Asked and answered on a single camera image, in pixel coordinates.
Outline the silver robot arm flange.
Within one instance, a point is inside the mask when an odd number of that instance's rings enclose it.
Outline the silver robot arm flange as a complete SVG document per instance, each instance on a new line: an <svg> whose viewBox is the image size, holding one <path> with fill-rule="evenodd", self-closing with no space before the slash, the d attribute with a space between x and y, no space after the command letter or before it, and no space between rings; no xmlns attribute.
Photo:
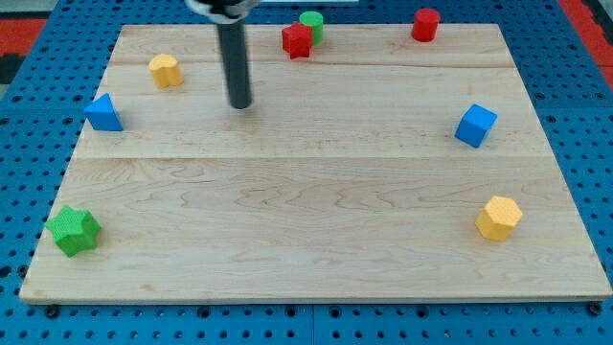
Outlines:
<svg viewBox="0 0 613 345"><path fill-rule="evenodd" d="M185 0L187 7L215 24L229 25L244 19L260 0Z"/></svg>

